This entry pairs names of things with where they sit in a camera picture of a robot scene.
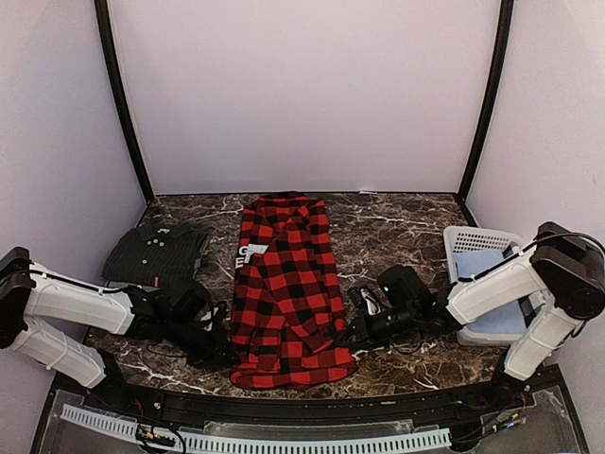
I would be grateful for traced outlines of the red black plaid shirt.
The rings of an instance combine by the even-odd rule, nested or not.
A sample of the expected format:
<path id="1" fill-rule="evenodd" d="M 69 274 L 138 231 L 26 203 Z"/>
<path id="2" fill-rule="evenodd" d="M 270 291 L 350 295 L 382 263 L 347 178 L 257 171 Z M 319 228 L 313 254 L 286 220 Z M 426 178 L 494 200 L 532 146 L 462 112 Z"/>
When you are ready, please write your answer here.
<path id="1" fill-rule="evenodd" d="M 337 343 L 346 328 L 324 201 L 289 192 L 246 206 L 231 317 L 234 386 L 305 389 L 348 377 L 356 361 Z"/>

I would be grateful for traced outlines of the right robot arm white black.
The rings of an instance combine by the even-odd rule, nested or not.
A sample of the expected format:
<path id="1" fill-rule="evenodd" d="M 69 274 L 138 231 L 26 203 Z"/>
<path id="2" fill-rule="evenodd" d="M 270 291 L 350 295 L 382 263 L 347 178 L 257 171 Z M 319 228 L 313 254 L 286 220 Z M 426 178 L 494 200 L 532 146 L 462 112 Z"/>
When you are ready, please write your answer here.
<path id="1" fill-rule="evenodd" d="M 403 265 L 383 271 L 378 285 L 389 307 L 375 314 L 359 311 L 337 345 L 368 350 L 410 331 L 450 334 L 515 300 L 545 296 L 526 332 L 509 347 L 504 374 L 483 388 L 483 403 L 502 410 L 517 397 L 518 381 L 528 380 L 567 338 L 603 312 L 604 247 L 591 236 L 546 222 L 527 245 L 512 245 L 499 263 L 437 293 Z"/>

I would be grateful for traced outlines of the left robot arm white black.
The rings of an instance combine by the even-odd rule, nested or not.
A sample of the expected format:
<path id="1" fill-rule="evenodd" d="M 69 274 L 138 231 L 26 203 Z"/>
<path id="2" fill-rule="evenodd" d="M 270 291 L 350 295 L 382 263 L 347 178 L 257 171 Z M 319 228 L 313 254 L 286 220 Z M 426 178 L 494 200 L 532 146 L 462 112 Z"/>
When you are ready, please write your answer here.
<path id="1" fill-rule="evenodd" d="M 1 259 L 1 346 L 67 375 L 113 412 L 133 404 L 132 389 L 119 379 L 114 359 L 70 338 L 48 323 L 58 319 L 143 341 L 169 341 L 195 367 L 228 367 L 236 362 L 223 324 L 224 303 L 213 303 L 194 280 L 147 290 L 128 285 L 106 288 L 58 274 L 15 247 Z"/>

